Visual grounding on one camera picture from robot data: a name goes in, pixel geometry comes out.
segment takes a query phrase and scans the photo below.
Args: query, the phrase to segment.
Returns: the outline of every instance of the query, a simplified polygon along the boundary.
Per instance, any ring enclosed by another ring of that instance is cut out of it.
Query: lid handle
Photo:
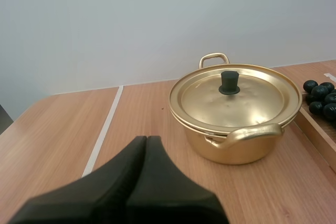
[[[219,87],[219,91],[222,94],[237,94],[240,91],[238,87],[239,73],[237,71],[224,71],[221,73],[222,85]]]

